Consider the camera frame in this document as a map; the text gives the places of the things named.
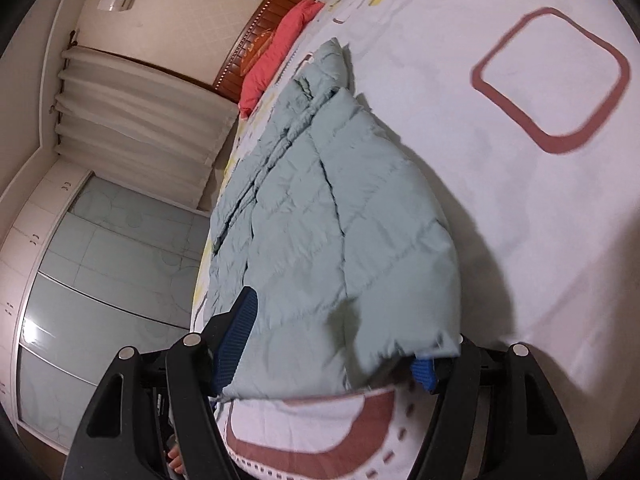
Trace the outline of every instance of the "beige wall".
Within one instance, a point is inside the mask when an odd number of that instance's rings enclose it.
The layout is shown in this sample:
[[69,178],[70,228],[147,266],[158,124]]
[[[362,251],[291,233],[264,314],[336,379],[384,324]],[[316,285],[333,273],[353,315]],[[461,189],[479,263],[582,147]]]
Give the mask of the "beige wall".
[[211,83],[261,0],[135,0],[123,12],[98,1],[82,8],[80,44]]
[[59,3],[37,0],[0,58],[0,194],[40,145],[40,76]]

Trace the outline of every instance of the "white bed sheet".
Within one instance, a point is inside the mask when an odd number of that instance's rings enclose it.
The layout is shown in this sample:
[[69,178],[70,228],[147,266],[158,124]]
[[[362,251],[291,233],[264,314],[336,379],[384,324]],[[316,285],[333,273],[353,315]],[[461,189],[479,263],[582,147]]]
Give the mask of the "white bed sheet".
[[338,38],[354,95],[449,219],[463,332],[528,343],[597,476],[640,415],[638,40],[611,0],[323,1],[228,174],[306,54]]

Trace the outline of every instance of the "curtain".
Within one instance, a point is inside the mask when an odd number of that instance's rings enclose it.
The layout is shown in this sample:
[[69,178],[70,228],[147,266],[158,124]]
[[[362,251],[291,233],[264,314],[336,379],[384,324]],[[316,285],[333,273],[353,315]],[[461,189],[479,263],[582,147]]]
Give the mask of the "curtain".
[[197,208],[237,106],[105,52],[75,46],[62,56],[56,151],[104,179]]

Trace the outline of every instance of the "wooden headboard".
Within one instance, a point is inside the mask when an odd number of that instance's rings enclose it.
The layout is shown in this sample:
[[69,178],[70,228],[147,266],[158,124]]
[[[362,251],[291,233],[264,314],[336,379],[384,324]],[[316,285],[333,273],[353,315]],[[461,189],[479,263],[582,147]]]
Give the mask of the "wooden headboard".
[[240,60],[245,51],[265,30],[275,30],[280,20],[300,0],[263,0],[242,30],[242,33],[229,51],[222,68],[218,72],[213,89],[222,97],[235,103],[240,100],[242,80],[240,75]]

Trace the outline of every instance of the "bed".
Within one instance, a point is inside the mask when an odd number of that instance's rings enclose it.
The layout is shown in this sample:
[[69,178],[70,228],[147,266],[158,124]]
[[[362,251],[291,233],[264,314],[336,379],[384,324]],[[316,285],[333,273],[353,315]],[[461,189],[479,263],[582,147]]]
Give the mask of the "bed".
[[[640,83],[633,76],[640,46],[632,29],[611,0],[322,1],[241,121],[225,182],[260,138],[286,82],[336,37],[351,62],[354,95],[420,166],[449,219],[463,333],[483,346],[522,340],[533,348],[595,478],[640,415]],[[210,242],[194,330],[206,322],[199,314],[209,260]],[[396,386],[402,420],[416,405],[403,397],[410,387]],[[354,428],[296,436],[309,434],[318,410],[353,422],[367,397],[379,394],[320,399],[304,410],[235,402],[220,427],[233,428],[236,443],[289,450],[288,466],[294,456],[327,452]],[[398,457],[390,443],[402,442],[400,415],[348,478],[404,478],[401,469],[385,476],[384,467]],[[418,416],[416,438],[429,416],[427,409]],[[260,430],[248,420],[261,420]],[[246,466],[239,448],[229,449]],[[289,472],[283,462],[270,467],[273,455],[260,457],[247,467],[257,478],[339,478]]]

